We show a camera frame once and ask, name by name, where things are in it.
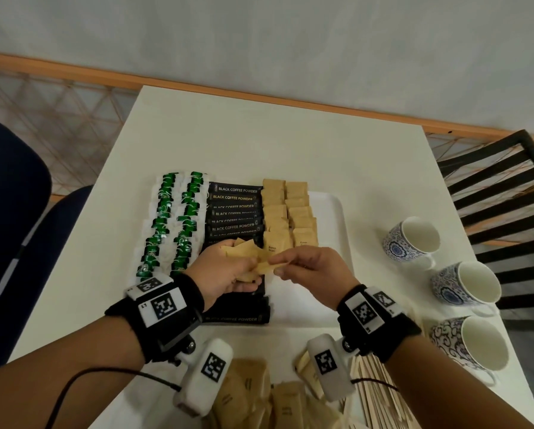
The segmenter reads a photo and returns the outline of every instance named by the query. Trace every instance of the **white sensor device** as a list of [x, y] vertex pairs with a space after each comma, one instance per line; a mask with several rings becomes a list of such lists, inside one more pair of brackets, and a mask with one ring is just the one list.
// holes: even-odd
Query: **white sensor device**
[[191, 354], [180, 352], [177, 358], [189, 368], [174, 405], [192, 417], [209, 414], [233, 360], [233, 349], [221, 339], [212, 339]]
[[355, 386], [350, 382], [346, 360], [356, 353], [356, 349], [345, 349], [344, 338], [335, 341], [330, 334], [321, 334], [310, 339], [306, 348], [329, 402], [355, 392]]

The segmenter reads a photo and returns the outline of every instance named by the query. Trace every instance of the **chair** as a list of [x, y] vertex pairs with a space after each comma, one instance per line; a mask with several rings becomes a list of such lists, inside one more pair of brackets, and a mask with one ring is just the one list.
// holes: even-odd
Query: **chair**
[[[521, 146], [521, 150], [449, 186], [449, 193], [452, 195], [457, 194], [468, 187], [472, 187], [482, 181], [488, 180], [489, 178], [492, 178], [526, 161], [531, 161], [533, 163], [533, 167], [456, 200], [454, 205], [456, 206], [457, 210], [464, 209], [468, 206], [489, 199], [495, 195], [502, 194], [524, 184], [528, 184], [529, 182], [534, 182], [534, 141], [527, 131], [521, 130], [493, 144], [483, 147], [482, 149], [478, 149], [462, 156], [447, 159], [438, 163], [442, 175], [447, 177], [464, 165], [489, 158], [495, 154], [507, 151], [514, 146]], [[534, 204], [534, 185], [532, 188], [522, 191], [518, 195], [514, 195], [503, 202], [488, 206], [463, 216], [461, 218], [462, 224], [466, 228], [471, 227], [477, 223], [486, 222], [486, 220], [492, 220], [496, 217], [519, 210], [532, 204]], [[534, 229], [534, 215], [513, 221], [511, 223], [504, 223], [490, 229], [478, 231], [477, 233], [469, 235], [469, 239], [472, 245], [476, 245], [530, 229]], [[512, 259], [514, 257], [526, 256], [533, 253], [534, 240], [531, 240], [522, 242], [520, 244], [506, 246], [504, 248], [479, 253], [476, 255], [476, 257], [480, 262], [488, 264], [500, 260]], [[497, 273], [496, 275], [498, 276], [498, 279], [502, 285], [507, 283], [534, 280], [534, 266], [504, 271]], [[505, 296], [498, 302], [497, 306], [500, 309], [534, 307], [534, 294]]]
[[78, 189], [56, 203], [24, 246], [48, 205], [51, 188], [40, 157], [0, 124], [0, 281], [18, 259], [0, 295], [0, 366], [10, 357], [92, 189]]

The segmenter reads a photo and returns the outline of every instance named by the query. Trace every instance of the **wire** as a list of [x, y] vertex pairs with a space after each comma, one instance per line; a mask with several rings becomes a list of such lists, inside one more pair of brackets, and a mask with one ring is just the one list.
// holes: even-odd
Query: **wire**
[[384, 386], [387, 386], [388, 388], [391, 388], [392, 390], [400, 391], [400, 390], [398, 390], [398, 387], [395, 387], [395, 386], [393, 386], [392, 384], [389, 384], [389, 383], [387, 383], [387, 382], [380, 381], [379, 379], [373, 379], [373, 378], [356, 378], [356, 379], [351, 379], [351, 380], [350, 380], [350, 382], [352, 382], [353, 384], [356, 384], [356, 383], [359, 383], [359, 382], [362, 382], [362, 381], [376, 382], [377, 384], [382, 384], [382, 385], [384, 385]]
[[66, 397], [66, 394], [68, 393], [68, 390], [70, 389], [74, 381], [76, 381], [82, 375], [91, 374], [94, 372], [118, 372], [121, 374], [142, 376], [144, 378], [162, 383], [176, 391], [180, 391], [182, 389], [180, 386], [178, 386], [177, 384], [174, 384], [173, 382], [166, 381], [165, 379], [159, 378], [154, 375], [140, 372], [139, 370], [124, 369], [120, 367], [91, 367], [89, 369], [85, 369], [85, 370], [78, 372], [76, 375], [72, 376], [70, 380], [66, 383], [66, 385], [62, 389], [62, 392], [60, 393], [60, 396], [58, 396], [58, 399], [56, 399], [56, 403], [54, 405], [54, 408], [52, 408], [52, 413], [50, 413], [50, 417], [48, 418], [48, 423], [45, 426], [45, 429], [52, 429], [52, 426], [54, 425], [56, 421], [56, 417], [58, 417], [58, 412], [60, 411], [60, 407], [62, 406], [64, 398]]

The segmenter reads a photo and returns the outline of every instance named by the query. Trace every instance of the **patterned ceramic mug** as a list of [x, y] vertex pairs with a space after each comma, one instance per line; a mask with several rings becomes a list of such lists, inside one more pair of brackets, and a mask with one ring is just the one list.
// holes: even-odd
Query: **patterned ceramic mug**
[[489, 307], [491, 313], [473, 311], [480, 316], [496, 316], [493, 304], [502, 297], [502, 286], [490, 268], [478, 261], [458, 262], [447, 266], [430, 279], [432, 292], [444, 304]]
[[440, 248], [440, 234], [430, 222], [408, 217], [386, 235], [382, 248], [388, 257], [399, 262], [428, 257], [428, 268], [433, 268], [436, 262], [431, 255]]
[[495, 326], [477, 316], [454, 317], [430, 329], [430, 340], [448, 357], [465, 368], [482, 370], [498, 383], [494, 371], [507, 366], [510, 359], [505, 339]]

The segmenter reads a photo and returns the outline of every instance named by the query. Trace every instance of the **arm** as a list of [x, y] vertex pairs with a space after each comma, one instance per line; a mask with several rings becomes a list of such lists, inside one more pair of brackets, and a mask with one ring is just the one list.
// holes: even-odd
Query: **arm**
[[[276, 254], [269, 262], [289, 262], [275, 274], [301, 284], [333, 310], [359, 284], [340, 255], [330, 248], [303, 245]], [[386, 368], [423, 429], [534, 429], [519, 412], [422, 336], [403, 340]]]
[[[235, 277], [254, 268], [256, 260], [225, 257], [220, 245], [233, 242], [210, 246], [185, 271], [197, 284], [206, 309], [224, 292], [252, 292], [259, 284], [235, 283]], [[0, 428], [44, 428], [64, 385], [81, 370], [100, 366], [140, 370], [144, 362], [136, 335], [125, 319], [102, 317], [0, 368]], [[113, 372], [78, 378], [54, 428], [87, 428], [132, 378]]]

